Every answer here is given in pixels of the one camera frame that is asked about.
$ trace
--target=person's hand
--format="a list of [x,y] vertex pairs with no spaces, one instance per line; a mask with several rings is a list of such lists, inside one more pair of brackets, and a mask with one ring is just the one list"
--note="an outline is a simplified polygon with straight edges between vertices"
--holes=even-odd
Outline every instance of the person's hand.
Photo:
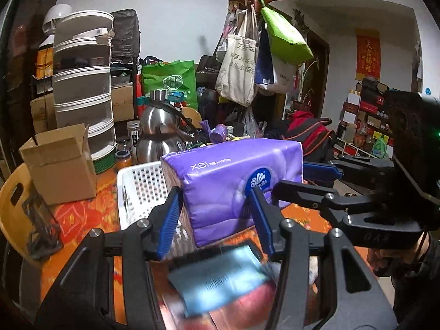
[[[422,242],[423,235],[420,236],[417,244],[406,250],[395,250],[395,249],[368,249],[367,262],[372,266],[374,271],[378,271],[379,268],[386,268],[388,266],[388,260],[386,258],[400,258],[403,263],[411,263],[415,257],[417,249]],[[430,237],[426,236],[423,246],[420,250],[417,259],[420,259],[422,255],[426,253],[430,245]]]

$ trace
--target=person's arm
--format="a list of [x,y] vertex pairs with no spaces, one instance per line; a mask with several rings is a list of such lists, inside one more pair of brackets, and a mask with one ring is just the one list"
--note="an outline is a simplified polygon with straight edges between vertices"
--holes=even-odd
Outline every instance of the person's arm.
[[426,237],[416,262],[417,245],[408,251],[369,250],[373,269],[384,268],[385,257],[399,257],[402,265],[392,276],[395,288],[394,312],[398,329],[422,329],[440,321],[440,244],[431,234]]

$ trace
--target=blue sticker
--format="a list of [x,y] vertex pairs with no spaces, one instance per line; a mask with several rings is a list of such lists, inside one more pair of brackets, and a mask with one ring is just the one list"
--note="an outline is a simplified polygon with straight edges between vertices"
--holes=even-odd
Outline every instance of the blue sticker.
[[251,188],[258,186],[261,191],[267,189],[271,184],[271,173],[267,168],[261,167],[253,172],[250,175],[246,187],[245,187],[245,196],[247,196],[250,192]]

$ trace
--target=black sleeve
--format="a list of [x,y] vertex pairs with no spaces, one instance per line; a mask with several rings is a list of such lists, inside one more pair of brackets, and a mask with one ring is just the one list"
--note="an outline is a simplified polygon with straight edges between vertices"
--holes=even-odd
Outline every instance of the black sleeve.
[[412,266],[402,266],[392,277],[397,329],[430,329],[439,322],[440,244],[431,234],[426,254]]

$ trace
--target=table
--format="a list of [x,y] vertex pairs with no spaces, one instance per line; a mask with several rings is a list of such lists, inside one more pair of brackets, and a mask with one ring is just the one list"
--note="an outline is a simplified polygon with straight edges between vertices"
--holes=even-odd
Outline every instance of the table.
[[[64,248],[52,255],[42,266],[40,278],[41,300],[44,299],[67,260],[90,229],[101,228],[104,232],[120,230],[116,183],[117,171],[116,168],[112,168],[98,175],[96,198],[55,207],[54,217],[61,227],[60,238]],[[282,213],[285,217],[295,219],[309,230],[328,232],[331,229],[330,224],[316,210],[290,205],[283,209]],[[253,228],[225,240],[223,244],[238,244],[246,239],[252,239],[261,248],[257,233]],[[357,248],[357,250],[362,258],[366,260],[367,249]],[[174,292],[168,283],[167,274],[168,270],[165,264],[153,264],[155,289],[159,294]],[[121,257],[115,257],[114,260],[114,307],[116,320],[125,323]]]

